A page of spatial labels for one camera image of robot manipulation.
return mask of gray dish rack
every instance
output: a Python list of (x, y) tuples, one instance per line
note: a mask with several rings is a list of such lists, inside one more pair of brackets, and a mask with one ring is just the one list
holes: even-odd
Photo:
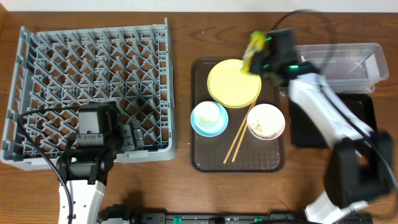
[[(121, 120), (141, 122), (151, 150), (123, 146), (116, 162), (175, 157), (176, 130), (170, 29), (165, 24), (31, 33), (22, 27), (6, 113), (0, 160), (24, 170), (49, 169), (17, 128), (29, 110), (115, 99)], [(71, 133), (74, 111), (27, 117), (30, 137), (56, 162)]]

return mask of white wall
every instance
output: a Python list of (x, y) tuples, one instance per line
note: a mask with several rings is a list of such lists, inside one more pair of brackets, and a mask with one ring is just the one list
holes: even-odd
[(398, 12), (398, 0), (0, 0), (8, 11)]

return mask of small white bowl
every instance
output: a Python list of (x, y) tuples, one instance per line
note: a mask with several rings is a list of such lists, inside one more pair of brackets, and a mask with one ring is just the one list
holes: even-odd
[[(273, 140), (279, 137), (285, 129), (284, 115), (276, 106), (270, 104), (260, 104), (253, 107), (250, 110), (246, 121), (250, 133), (261, 140)], [(263, 128), (262, 130), (268, 131), (266, 135), (270, 137), (262, 138), (261, 136), (258, 136), (255, 131), (252, 130), (251, 124), (257, 124), (262, 127), (267, 126), (267, 128)]]
[(220, 109), (212, 101), (204, 101), (195, 107), (193, 115), (202, 126), (211, 126), (220, 119)]

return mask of yellow plate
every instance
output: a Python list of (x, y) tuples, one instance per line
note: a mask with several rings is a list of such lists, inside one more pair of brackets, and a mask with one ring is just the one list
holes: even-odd
[(260, 94), (261, 77), (241, 70), (242, 60), (229, 59), (211, 69), (207, 88), (211, 97), (228, 108), (242, 108)]

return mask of chopsticks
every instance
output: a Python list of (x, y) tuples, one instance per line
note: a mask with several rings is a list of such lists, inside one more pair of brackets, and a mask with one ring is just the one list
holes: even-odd
[(234, 138), (234, 141), (232, 142), (232, 145), (231, 145), (231, 147), (229, 148), (228, 153), (226, 154), (226, 157), (225, 157), (225, 159), (224, 159), (224, 164), (226, 164), (226, 161), (228, 160), (229, 155), (231, 154), (231, 151), (232, 151), (232, 149), (233, 149), (234, 146), (235, 146), (236, 140), (238, 140), (239, 134), (241, 133), (242, 128), (243, 128), (243, 126), (244, 126), (243, 133), (242, 133), (242, 135), (241, 135), (241, 138), (239, 139), (238, 145), (236, 146), (236, 150), (235, 150), (234, 156), (233, 156), (233, 158), (232, 158), (232, 162), (235, 161), (236, 155), (238, 154), (239, 148), (241, 147), (241, 143), (242, 143), (242, 140), (243, 140), (244, 133), (246, 132), (246, 128), (248, 127), (247, 125), (245, 125), (245, 124), (246, 124), (246, 119), (248, 118), (249, 111), (250, 111), (251, 108), (253, 108), (253, 106), (256, 104), (256, 101), (257, 101), (257, 99), (255, 99), (255, 100), (253, 101), (253, 103), (251, 103), (251, 105), (250, 105), (250, 107), (249, 107), (249, 109), (248, 109), (248, 112), (246, 113), (246, 116), (243, 118), (242, 124), (241, 124), (241, 126), (239, 127), (239, 130), (238, 130), (238, 133), (236, 133), (236, 136), (235, 136), (235, 138)]

